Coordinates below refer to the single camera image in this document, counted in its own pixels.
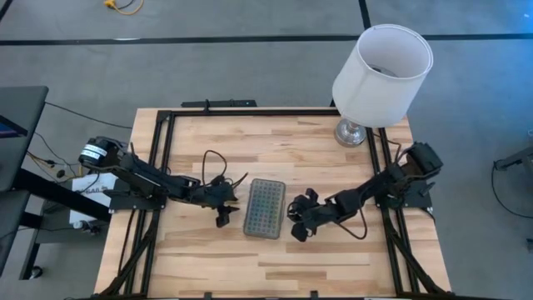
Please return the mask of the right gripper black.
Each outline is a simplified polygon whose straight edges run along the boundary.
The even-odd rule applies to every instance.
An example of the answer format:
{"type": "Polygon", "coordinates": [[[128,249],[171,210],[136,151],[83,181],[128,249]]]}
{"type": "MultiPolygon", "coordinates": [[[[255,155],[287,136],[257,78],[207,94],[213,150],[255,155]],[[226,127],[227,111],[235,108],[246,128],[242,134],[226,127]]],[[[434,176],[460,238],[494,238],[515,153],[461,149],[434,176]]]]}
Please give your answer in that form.
{"type": "Polygon", "coordinates": [[[301,243],[316,235],[320,226],[337,217],[334,206],[330,202],[320,204],[318,194],[312,188],[296,196],[287,210],[287,217],[293,222],[291,235],[301,243]]]}

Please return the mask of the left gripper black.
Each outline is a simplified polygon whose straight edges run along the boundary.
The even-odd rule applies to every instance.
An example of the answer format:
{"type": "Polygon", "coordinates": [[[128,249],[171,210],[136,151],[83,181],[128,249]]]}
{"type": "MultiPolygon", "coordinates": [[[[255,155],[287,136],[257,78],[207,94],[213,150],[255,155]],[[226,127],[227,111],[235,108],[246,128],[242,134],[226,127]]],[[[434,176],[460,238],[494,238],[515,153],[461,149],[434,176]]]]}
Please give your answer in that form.
{"type": "Polygon", "coordinates": [[[194,192],[194,200],[201,206],[217,210],[216,225],[223,228],[230,222],[229,214],[240,210],[226,203],[237,201],[232,185],[224,177],[215,177],[194,192]]]}

